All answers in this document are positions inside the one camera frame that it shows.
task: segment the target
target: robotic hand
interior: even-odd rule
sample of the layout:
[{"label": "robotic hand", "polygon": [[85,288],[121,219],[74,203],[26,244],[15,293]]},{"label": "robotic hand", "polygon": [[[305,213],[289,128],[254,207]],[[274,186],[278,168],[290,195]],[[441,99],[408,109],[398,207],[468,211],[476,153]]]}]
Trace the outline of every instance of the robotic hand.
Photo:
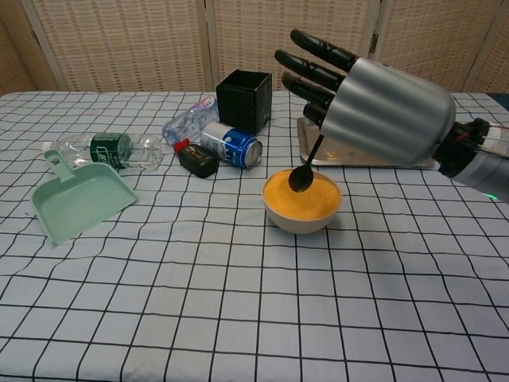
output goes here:
[{"label": "robotic hand", "polygon": [[395,166],[413,166],[432,157],[446,177],[509,202],[507,127],[494,127],[482,119],[455,122],[453,98],[436,84],[296,29],[290,37],[347,73],[342,76],[282,50],[274,54],[279,63],[322,86],[288,72],[282,75],[287,89],[309,101],[304,115],[323,135]]}]

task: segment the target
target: white bowl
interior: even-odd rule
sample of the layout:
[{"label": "white bowl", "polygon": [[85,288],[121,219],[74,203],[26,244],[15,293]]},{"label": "white bowl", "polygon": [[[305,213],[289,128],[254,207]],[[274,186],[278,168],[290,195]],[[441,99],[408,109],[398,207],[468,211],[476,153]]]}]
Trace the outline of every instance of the white bowl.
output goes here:
[{"label": "white bowl", "polygon": [[280,228],[290,233],[299,233],[299,234],[309,234],[316,231],[320,231],[323,227],[325,227],[327,224],[329,224],[336,215],[337,209],[340,207],[341,204],[341,191],[337,184],[329,177],[326,177],[322,173],[318,173],[316,171],[313,171],[313,176],[315,179],[321,179],[322,181],[326,181],[334,186],[336,189],[338,195],[340,196],[338,198],[337,206],[330,212],[328,215],[325,215],[323,217],[317,218],[317,219],[295,219],[293,217],[287,217],[282,215],[281,213],[273,210],[266,202],[265,200],[265,188],[267,184],[270,182],[269,179],[266,180],[265,185],[263,186],[262,191],[262,198],[263,198],[263,204],[265,205],[265,210],[267,211],[267,216]]}]

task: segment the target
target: black box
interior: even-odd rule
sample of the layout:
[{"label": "black box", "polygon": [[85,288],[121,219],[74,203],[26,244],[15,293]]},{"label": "black box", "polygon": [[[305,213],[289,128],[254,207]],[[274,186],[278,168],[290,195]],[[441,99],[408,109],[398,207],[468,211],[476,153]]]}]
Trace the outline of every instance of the black box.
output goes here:
[{"label": "black box", "polygon": [[237,69],[216,86],[220,122],[257,134],[270,119],[272,75]]}]

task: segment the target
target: dustpan handle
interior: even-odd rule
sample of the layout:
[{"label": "dustpan handle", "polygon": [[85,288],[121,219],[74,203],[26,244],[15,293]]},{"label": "dustpan handle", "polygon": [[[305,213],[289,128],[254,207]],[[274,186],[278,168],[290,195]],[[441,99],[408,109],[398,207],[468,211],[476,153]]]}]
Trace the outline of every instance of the dustpan handle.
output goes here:
[{"label": "dustpan handle", "polygon": [[45,151],[44,156],[46,158],[46,162],[61,181],[67,181],[74,177],[74,172],[58,150]]}]

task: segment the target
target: blue and white can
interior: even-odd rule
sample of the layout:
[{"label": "blue and white can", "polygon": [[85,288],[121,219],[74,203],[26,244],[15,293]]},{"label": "blue and white can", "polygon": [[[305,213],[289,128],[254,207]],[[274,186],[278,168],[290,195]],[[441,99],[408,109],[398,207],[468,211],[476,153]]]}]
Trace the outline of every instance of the blue and white can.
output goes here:
[{"label": "blue and white can", "polygon": [[209,123],[201,133],[201,146],[242,169],[260,162],[263,145],[254,135],[218,122]]}]

